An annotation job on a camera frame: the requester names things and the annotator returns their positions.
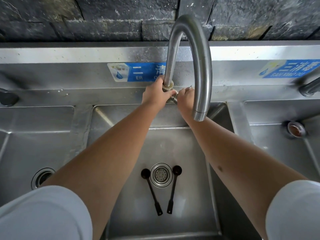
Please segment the blue and white label sticker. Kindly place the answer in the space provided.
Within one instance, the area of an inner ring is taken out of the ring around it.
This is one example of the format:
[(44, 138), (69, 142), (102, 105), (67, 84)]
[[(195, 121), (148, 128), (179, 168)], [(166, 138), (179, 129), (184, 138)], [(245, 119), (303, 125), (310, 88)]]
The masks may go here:
[(107, 66), (116, 82), (154, 82), (166, 71), (166, 62), (108, 63)]

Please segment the person's left hand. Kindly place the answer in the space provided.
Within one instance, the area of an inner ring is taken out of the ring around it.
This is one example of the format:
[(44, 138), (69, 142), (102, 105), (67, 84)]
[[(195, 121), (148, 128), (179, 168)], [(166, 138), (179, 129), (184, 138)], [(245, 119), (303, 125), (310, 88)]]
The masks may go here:
[[(158, 78), (162, 78), (164, 80), (164, 75), (160, 75), (157, 77)], [(148, 85), (145, 89), (145, 91), (143, 92), (142, 95), (142, 104), (150, 104), (150, 105), (154, 105), (157, 108), (161, 109), (165, 106), (166, 101), (169, 98), (157, 98), (155, 95), (155, 82), (153, 82), (151, 85)]]

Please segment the person's right hand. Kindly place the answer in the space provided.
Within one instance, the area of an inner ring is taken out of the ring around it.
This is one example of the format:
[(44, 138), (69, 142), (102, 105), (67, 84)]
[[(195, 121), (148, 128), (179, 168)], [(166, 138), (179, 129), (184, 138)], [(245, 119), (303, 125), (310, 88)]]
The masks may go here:
[(184, 95), (180, 93), (177, 98), (177, 106), (183, 118), (192, 116), (195, 90), (189, 90)]

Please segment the person's right forearm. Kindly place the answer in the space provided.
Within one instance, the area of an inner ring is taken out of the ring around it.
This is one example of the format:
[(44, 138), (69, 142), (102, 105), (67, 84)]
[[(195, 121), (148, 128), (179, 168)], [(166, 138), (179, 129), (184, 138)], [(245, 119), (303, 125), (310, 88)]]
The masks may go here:
[(190, 109), (179, 111), (220, 180), (267, 240), (266, 214), (273, 198), (288, 183), (307, 178), (209, 118), (199, 122)]

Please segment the steel gooseneck faucet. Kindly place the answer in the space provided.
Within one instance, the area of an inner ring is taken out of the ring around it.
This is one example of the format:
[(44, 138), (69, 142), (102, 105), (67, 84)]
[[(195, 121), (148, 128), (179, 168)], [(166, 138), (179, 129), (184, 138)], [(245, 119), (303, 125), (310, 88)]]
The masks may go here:
[(167, 92), (173, 88), (174, 67), (183, 34), (189, 41), (194, 64), (193, 118), (200, 122), (205, 119), (209, 111), (213, 70), (209, 41), (206, 39), (202, 24), (192, 15), (180, 16), (172, 27), (162, 89)]

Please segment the person's left forearm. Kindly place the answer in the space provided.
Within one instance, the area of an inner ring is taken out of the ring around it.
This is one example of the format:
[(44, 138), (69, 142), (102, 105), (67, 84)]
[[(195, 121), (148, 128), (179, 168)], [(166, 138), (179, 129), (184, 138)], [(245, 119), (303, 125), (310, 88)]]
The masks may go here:
[(93, 240), (101, 237), (150, 125), (165, 104), (143, 102), (44, 182), (79, 196), (91, 217)]

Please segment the round rusty drain plug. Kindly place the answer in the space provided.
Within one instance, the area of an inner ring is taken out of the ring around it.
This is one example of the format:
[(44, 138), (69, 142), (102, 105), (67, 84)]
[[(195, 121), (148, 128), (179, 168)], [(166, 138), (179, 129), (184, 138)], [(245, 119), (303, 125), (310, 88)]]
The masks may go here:
[(304, 138), (307, 136), (304, 125), (298, 121), (289, 121), (287, 124), (287, 132), (295, 138)]

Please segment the stainless steel triple sink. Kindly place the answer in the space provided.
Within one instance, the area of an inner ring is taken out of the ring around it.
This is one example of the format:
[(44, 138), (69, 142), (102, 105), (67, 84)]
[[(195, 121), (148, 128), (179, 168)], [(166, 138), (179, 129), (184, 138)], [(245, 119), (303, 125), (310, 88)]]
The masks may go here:
[[(30, 192), (43, 168), (57, 171), (141, 103), (147, 82), (116, 82), (108, 63), (165, 62), (167, 42), (0, 44), (0, 88), (18, 95), (0, 105), (0, 206)], [(262, 78), (274, 60), (320, 59), (320, 41), (211, 41), (208, 117), (282, 163), (320, 182), (320, 92), (302, 96), (290, 78)], [(289, 121), (306, 129), (292, 137)], [(143, 169), (182, 168), (158, 188)], [(169, 103), (156, 116), (115, 204), (103, 240), (261, 240)]]

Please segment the white shirt sleeve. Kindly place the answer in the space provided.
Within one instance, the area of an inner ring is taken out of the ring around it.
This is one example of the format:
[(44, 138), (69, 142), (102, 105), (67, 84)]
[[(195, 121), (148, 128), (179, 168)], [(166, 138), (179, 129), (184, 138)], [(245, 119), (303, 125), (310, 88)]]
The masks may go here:
[(268, 240), (320, 240), (320, 183), (290, 182), (279, 190), (266, 214)]
[(0, 240), (92, 240), (93, 225), (80, 197), (45, 186), (0, 207)]

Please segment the black plastic spoon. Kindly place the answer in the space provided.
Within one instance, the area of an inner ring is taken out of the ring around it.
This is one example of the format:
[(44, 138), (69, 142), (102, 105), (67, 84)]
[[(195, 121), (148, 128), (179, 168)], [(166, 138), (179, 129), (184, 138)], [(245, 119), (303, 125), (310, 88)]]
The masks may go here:
[(172, 214), (173, 213), (173, 205), (174, 205), (174, 192), (176, 187), (176, 181), (179, 175), (182, 173), (182, 168), (179, 165), (175, 165), (172, 169), (173, 172), (173, 185), (171, 189), (170, 199), (167, 206), (167, 213)]
[(145, 168), (145, 169), (143, 169), (143, 170), (141, 171), (141, 177), (142, 177), (143, 179), (146, 179), (146, 180), (147, 180), (147, 183), (148, 183), (148, 185), (149, 185), (149, 188), (150, 188), (150, 191), (151, 191), (153, 200), (154, 200), (154, 205), (155, 205), (155, 209), (156, 209), (157, 215), (158, 215), (158, 216), (161, 216), (161, 215), (163, 215), (163, 212), (162, 212), (161, 206), (160, 206), (160, 204), (159, 204), (159, 202), (158, 202), (158, 200), (157, 200), (157, 198), (156, 198), (156, 195), (155, 195), (155, 193), (154, 193), (154, 190), (153, 190), (153, 188), (152, 188), (151, 181), (150, 181), (150, 176), (151, 176), (151, 172), (150, 172), (149, 169), (146, 169), (146, 168)]

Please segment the steel sink drain opening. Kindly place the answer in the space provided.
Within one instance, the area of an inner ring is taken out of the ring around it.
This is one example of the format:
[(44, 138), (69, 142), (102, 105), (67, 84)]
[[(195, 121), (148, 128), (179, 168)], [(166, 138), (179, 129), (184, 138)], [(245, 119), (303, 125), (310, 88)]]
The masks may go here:
[(52, 168), (42, 168), (35, 173), (31, 180), (31, 189), (35, 190), (41, 186), (51, 175), (55, 173)]

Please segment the steel faucet lever handle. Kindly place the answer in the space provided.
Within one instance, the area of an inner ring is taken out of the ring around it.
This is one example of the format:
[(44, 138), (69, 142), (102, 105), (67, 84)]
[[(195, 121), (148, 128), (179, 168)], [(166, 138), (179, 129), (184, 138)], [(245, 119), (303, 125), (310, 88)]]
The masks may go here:
[[(191, 85), (191, 86), (189, 86), (189, 87), (187, 87), (185, 90), (186, 90), (186, 92), (188, 92), (191, 88), (193, 88), (193, 86)], [(179, 94), (179, 91), (176, 91), (175, 89), (171, 89), (171, 91), (174, 91), (174, 92), (176, 92), (175, 93), (175, 95), (173, 95), (173, 96), (171, 96), (166, 102), (167, 103), (175, 103), (175, 104), (177, 104), (177, 98), (178, 98), (178, 94)]]

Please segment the dark steel faucet spout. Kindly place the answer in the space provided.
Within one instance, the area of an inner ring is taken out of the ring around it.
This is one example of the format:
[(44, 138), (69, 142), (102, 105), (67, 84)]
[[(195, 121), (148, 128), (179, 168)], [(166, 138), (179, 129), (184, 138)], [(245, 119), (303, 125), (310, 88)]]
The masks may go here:
[(296, 79), (294, 84), (298, 92), (305, 97), (310, 97), (316, 92), (320, 92), (320, 67)]
[(18, 95), (0, 88), (0, 104), (5, 107), (14, 106), (19, 101)]

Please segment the round steel drain strainer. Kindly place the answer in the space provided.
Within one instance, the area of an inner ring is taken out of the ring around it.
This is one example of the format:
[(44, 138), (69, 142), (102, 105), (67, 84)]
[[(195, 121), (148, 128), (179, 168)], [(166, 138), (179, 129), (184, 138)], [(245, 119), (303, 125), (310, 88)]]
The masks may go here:
[(165, 188), (173, 180), (173, 172), (169, 165), (165, 163), (155, 164), (150, 170), (150, 180), (157, 188)]

